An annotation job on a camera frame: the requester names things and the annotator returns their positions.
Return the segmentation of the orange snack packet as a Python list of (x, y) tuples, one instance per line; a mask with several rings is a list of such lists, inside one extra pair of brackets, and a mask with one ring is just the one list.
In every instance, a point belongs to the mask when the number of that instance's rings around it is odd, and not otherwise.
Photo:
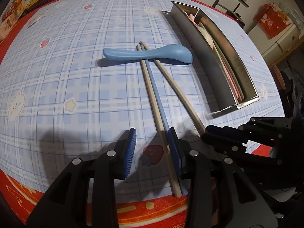
[(25, 0), (13, 0), (9, 7), (4, 11), (1, 26), (4, 26), (5, 29), (14, 26), (20, 16), (24, 13), (25, 8)]

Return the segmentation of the plaid blue tablecloth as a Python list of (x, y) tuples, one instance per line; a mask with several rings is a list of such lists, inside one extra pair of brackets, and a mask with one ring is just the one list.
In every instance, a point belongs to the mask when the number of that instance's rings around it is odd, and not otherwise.
[(247, 68), (259, 100), (221, 115), (198, 61), (164, 62), (205, 125), (237, 127), (253, 116), (283, 116), (273, 77), (230, 17), (193, 0), (59, 0), (17, 23), (1, 42), (1, 191), (36, 203), (74, 157), (96, 158), (137, 130), (131, 174), (116, 182), (120, 202), (171, 193), (165, 160), (147, 166), (159, 141), (139, 62), (102, 66), (105, 48), (189, 46), (169, 12), (173, 2), (200, 8), (223, 31)]

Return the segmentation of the red gift box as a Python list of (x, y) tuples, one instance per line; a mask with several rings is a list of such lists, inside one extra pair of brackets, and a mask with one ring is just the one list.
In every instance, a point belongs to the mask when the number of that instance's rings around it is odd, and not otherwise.
[(274, 3), (264, 4), (254, 20), (262, 27), (269, 39), (274, 38), (293, 24), (289, 16)]

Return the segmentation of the beige plastic spoon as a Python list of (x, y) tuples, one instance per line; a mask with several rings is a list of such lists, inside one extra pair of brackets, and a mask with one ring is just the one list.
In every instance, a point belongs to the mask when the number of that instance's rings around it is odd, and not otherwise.
[(196, 26), (196, 27), (200, 31), (200, 33), (203, 35), (203, 37), (205, 38), (206, 42), (209, 44), (211, 49), (214, 49), (214, 42), (213, 42), (212, 36), (210, 36), (210, 34), (207, 32), (207, 30), (204, 29), (203, 27), (201, 27), (201, 26)]

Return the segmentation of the pink plastic spoon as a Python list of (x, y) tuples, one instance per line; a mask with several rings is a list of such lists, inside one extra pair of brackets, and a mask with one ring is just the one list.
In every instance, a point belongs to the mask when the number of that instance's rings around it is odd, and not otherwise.
[(194, 21), (194, 15), (189, 14), (189, 19), (195, 26), (197, 26), (196, 22)]

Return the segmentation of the blue plastic spoon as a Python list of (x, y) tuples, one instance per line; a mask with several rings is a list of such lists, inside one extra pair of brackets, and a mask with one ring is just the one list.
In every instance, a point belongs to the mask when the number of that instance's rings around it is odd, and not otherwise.
[(149, 59), (171, 59), (183, 65), (191, 64), (193, 56), (183, 45), (171, 44), (156, 49), (144, 51), (126, 51), (122, 49), (104, 48), (103, 56), (110, 61), (134, 62)]

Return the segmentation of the blue chopstick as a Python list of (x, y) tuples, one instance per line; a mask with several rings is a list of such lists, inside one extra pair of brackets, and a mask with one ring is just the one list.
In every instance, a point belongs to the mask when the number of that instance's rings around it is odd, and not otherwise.
[[(148, 71), (149, 79), (151, 81), (153, 92), (155, 94), (157, 106), (158, 106), (158, 109), (159, 109), (159, 112), (160, 112), (160, 117), (161, 117), (161, 120), (162, 120), (162, 125), (164, 127), (165, 135), (166, 135), (166, 138), (167, 138), (169, 125), (168, 125), (168, 122), (167, 122), (167, 119), (166, 119), (165, 111), (164, 111), (164, 108), (163, 108), (163, 105), (162, 105), (162, 102), (161, 102), (161, 99), (160, 99), (160, 96), (159, 96), (159, 92), (158, 92), (158, 89), (157, 89), (157, 86), (156, 86), (156, 83), (155, 83), (155, 79), (153, 77), (153, 74), (152, 74), (152, 71), (151, 71), (151, 68), (150, 68), (150, 65), (149, 65), (149, 61), (145, 60), (145, 64), (146, 64), (146, 67), (147, 67), (147, 71)], [(173, 174), (176, 177), (177, 183), (179, 184), (181, 194), (183, 196), (186, 196), (188, 194), (188, 190), (185, 187), (185, 185), (180, 182), (180, 180), (179, 180), (178, 176), (176, 175), (174, 169), (173, 169)]]

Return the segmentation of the stainless steel utensil tray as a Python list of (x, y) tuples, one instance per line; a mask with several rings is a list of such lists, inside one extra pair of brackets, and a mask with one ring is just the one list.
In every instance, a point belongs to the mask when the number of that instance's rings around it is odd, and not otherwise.
[[(228, 40), (228, 35), (220, 27), (220, 22), (223, 22), (224, 25), (235, 25), (236, 23), (214, 10), (203, 10), (177, 1), (173, 1), (172, 4), (170, 15), (203, 67), (215, 96), (217, 103), (216, 112), (228, 113), (259, 101), (257, 89), (243, 60), (240, 58), (240, 54), (237, 53), (232, 43)], [(207, 30), (228, 60), (240, 86), (241, 94), (244, 95), (239, 104), (217, 54), (214, 49), (211, 49), (197, 27), (190, 21), (189, 14), (194, 15), (194, 21), (197, 26)]]

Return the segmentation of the pink chopstick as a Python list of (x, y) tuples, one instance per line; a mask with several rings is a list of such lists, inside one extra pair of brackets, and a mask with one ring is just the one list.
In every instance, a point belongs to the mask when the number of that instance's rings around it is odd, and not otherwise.
[(240, 86), (232, 71), (232, 68), (229, 65), (228, 60), (226, 59), (225, 55), (223, 54), (223, 52), (221, 51), (221, 49), (219, 48), (217, 43), (215, 41), (213, 43), (214, 43), (214, 52), (217, 54), (217, 56), (220, 60), (220, 63), (223, 66), (224, 72), (227, 75), (229, 83), (232, 87), (233, 94), (234, 94), (235, 98), (237, 99), (237, 103), (239, 104), (243, 100), (244, 95), (241, 94)]

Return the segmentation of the green chopstick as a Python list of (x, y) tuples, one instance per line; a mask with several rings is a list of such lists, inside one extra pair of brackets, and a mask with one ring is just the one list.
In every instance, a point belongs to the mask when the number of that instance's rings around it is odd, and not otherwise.
[(217, 45), (217, 43), (214, 41), (214, 47), (215, 47), (215, 51), (216, 53), (219, 55), (223, 65), (224, 65), (224, 68), (226, 70), (226, 72), (228, 73), (228, 76), (229, 76), (229, 80), (231, 81), (231, 84), (233, 86), (233, 89), (234, 89), (234, 92), (237, 96), (237, 98), (240, 97), (239, 95), (239, 90), (237, 89), (237, 85), (236, 85), (236, 82), (235, 80), (233, 79), (233, 76), (232, 76), (232, 72), (230, 71), (229, 67), (228, 67), (228, 62), (225, 58), (225, 56), (223, 55), (223, 53), (221, 52), (219, 46)]

